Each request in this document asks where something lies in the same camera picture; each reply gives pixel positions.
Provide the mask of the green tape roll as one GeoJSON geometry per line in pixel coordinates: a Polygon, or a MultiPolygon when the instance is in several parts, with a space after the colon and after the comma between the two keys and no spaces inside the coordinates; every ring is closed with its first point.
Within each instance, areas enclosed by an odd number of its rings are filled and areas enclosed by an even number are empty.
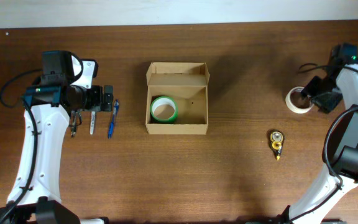
{"type": "Polygon", "coordinates": [[[169,96],[157,97],[151,102],[150,115],[157,123],[174,123],[178,116],[176,101],[169,96]]]}

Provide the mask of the white black marker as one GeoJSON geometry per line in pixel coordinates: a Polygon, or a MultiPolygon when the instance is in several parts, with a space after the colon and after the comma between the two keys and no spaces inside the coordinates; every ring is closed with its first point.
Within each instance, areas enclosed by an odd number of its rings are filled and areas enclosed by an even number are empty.
{"type": "Polygon", "coordinates": [[[94,134],[95,123],[96,123],[96,112],[92,111],[91,112],[90,124],[89,124],[89,133],[90,133],[90,135],[94,134]]]}

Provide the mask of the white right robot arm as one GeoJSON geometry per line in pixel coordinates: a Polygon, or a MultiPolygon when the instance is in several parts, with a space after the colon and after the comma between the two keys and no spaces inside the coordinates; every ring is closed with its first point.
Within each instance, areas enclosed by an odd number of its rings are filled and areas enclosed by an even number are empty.
{"type": "Polygon", "coordinates": [[[325,223],[325,216],[348,192],[358,186],[358,55],[357,46],[343,43],[334,46],[326,65],[306,63],[299,73],[322,69],[324,78],[315,76],[306,86],[293,88],[330,113],[343,102],[345,110],[333,121],[326,134],[323,168],[299,201],[289,205],[274,223],[325,223]]]}

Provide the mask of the blue ballpoint pen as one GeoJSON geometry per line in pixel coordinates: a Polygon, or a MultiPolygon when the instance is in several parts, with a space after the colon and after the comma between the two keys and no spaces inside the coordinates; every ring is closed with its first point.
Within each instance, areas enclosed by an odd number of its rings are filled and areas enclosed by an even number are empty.
{"type": "Polygon", "coordinates": [[[111,139],[113,136],[118,111],[119,111],[119,101],[118,101],[118,99],[115,99],[114,105],[113,105],[113,111],[112,111],[112,118],[111,118],[111,122],[109,125],[108,139],[111,139]]]}

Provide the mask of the cream masking tape roll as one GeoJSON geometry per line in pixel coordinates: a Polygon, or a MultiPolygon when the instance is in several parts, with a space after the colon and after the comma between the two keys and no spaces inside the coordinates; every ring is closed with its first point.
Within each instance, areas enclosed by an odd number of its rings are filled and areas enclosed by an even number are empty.
{"type": "Polygon", "coordinates": [[[301,94],[303,89],[302,86],[294,87],[285,97],[285,103],[288,109],[297,114],[305,114],[314,106],[307,96],[301,94]]]}

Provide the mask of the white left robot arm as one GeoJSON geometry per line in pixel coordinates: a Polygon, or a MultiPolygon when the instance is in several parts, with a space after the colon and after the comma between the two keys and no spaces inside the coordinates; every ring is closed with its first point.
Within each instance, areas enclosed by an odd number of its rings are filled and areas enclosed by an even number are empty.
{"type": "Polygon", "coordinates": [[[0,223],[100,223],[106,217],[80,219],[62,205],[60,161],[65,133],[82,124],[80,113],[112,111],[113,87],[93,85],[98,63],[66,50],[46,51],[43,67],[19,98],[25,112],[25,136],[19,170],[0,223]]]}

